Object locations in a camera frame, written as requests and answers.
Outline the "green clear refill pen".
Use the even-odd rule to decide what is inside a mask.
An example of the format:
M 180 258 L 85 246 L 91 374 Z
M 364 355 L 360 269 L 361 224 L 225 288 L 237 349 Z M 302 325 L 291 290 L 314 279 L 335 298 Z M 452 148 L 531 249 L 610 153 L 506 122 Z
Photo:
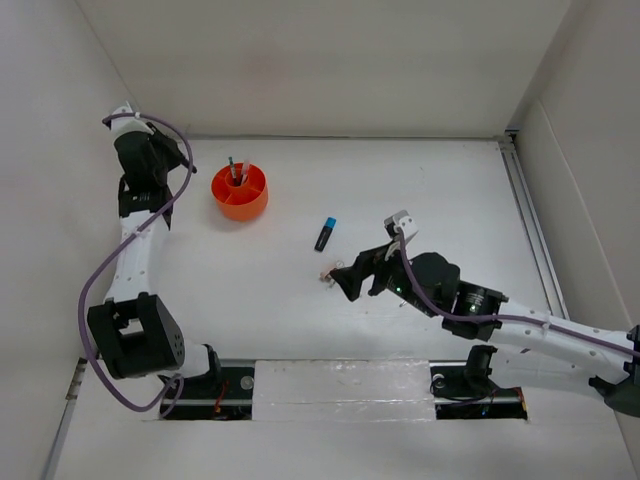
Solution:
M 234 163 L 234 160 L 233 160 L 232 156 L 228 157 L 228 163 L 229 163 L 230 174 L 231 174 L 231 178 L 232 178 L 232 182 L 233 182 L 232 184 L 234 186 L 238 186 L 239 185 L 239 183 L 238 183 L 238 175 L 237 175 L 237 170 L 236 170 L 235 163 Z

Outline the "pink thin pen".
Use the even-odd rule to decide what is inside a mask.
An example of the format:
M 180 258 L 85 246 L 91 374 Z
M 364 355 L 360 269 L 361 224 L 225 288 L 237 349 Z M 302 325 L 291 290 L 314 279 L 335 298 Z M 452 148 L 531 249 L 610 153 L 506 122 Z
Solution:
M 241 171 L 241 173 L 242 173 L 242 179 L 241 179 L 242 180 L 242 184 L 245 184 L 247 182 L 247 180 L 248 180 L 250 166 L 251 166 L 251 162 L 248 159 L 246 159 L 243 162 L 242 171 Z

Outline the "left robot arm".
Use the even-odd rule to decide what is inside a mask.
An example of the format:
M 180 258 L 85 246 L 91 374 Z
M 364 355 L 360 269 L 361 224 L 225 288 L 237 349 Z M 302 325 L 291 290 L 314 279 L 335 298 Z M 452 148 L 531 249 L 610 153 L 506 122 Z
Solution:
M 88 326 L 115 379 L 181 374 L 201 396 L 222 387 L 217 353 L 186 340 L 157 293 L 162 249 L 173 195 L 168 174 L 188 163 L 177 143 L 134 117 L 109 123 L 123 175 L 118 187 L 121 239 L 113 281 L 102 304 L 88 310 Z

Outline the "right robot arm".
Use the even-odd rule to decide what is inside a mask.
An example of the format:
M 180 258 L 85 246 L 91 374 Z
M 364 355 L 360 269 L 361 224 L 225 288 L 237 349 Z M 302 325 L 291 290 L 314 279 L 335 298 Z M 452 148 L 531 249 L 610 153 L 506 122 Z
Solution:
M 408 259 L 376 247 L 348 267 L 329 271 L 350 301 L 363 282 L 369 296 L 389 291 L 443 330 L 472 342 L 467 359 L 431 370 L 431 391 L 449 403 L 488 400 L 522 387 L 569 391 L 599 399 L 615 412 L 639 414 L 639 330 L 588 327 L 509 300 L 460 278 L 457 265 L 435 252 Z

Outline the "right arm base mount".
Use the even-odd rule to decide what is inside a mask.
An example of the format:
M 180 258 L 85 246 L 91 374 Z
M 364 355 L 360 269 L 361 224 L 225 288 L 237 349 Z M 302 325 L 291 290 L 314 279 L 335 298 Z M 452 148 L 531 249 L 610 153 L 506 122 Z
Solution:
M 478 345 L 464 361 L 430 364 L 429 391 L 437 420 L 528 419 L 522 389 L 502 388 L 491 379 L 497 351 L 493 346 Z

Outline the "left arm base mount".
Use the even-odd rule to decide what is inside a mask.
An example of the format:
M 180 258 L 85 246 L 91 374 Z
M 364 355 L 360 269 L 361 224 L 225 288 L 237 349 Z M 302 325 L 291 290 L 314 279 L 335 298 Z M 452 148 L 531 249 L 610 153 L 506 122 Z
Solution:
M 159 413 L 169 413 L 164 420 L 176 421 L 245 421 L 252 419 L 255 365 L 253 363 L 225 364 L 221 379 L 212 384 L 189 379 L 176 404 L 171 406 L 177 389 L 172 388 L 163 398 Z

